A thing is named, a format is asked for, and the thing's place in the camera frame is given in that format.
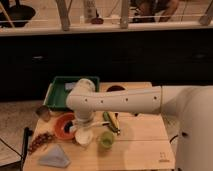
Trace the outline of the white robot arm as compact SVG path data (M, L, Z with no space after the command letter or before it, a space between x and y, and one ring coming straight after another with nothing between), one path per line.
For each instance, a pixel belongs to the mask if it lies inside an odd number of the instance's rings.
M81 79L68 94L66 106L81 125L92 121L95 111L177 115L175 171L213 171L213 85L97 92L91 80Z

